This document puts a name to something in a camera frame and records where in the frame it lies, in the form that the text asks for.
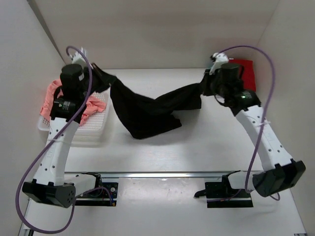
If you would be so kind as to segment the black t-shirt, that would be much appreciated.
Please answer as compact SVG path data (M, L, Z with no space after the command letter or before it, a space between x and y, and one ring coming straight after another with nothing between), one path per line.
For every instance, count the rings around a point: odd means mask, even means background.
M99 78L104 87L110 88L110 97L114 110L131 136L142 140L182 126L175 118L174 111L201 109L200 84L190 84L156 99L134 93L116 76L101 71L93 66L95 78Z

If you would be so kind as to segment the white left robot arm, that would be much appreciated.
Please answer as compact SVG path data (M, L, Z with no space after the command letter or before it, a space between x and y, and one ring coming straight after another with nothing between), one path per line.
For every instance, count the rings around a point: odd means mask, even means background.
M20 190L37 203L68 208L76 197L101 187L101 175L85 172L65 179L64 171L73 137L79 128L86 102L94 92L103 92L109 84L95 64L83 67L77 63L62 68L62 95L53 96L50 130L40 162L31 181L22 181Z

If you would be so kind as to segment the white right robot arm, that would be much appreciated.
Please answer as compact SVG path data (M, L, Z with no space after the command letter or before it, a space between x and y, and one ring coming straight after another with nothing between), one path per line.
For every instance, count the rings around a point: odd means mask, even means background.
M285 150L266 119L267 107L255 91L244 88L244 67L230 62L215 62L205 70L201 82L205 96L213 96L228 107L254 144L247 172L234 171L222 176L228 195L232 190L256 191L278 201L280 192L294 187L306 170Z

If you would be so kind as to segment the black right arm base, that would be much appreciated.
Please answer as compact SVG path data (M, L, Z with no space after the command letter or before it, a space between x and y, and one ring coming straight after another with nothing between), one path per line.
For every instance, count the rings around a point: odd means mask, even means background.
M253 207L252 197L243 187L233 189L228 179L232 174L240 171L233 171L222 175L220 182L205 182L205 189L197 191L194 198L206 197L207 208L251 208Z

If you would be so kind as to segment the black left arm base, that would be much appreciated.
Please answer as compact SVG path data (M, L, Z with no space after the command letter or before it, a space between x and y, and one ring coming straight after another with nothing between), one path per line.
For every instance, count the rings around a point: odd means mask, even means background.
M105 178L101 174L91 173L96 176L96 190L83 193L76 198L76 206L115 207L119 182L117 178Z

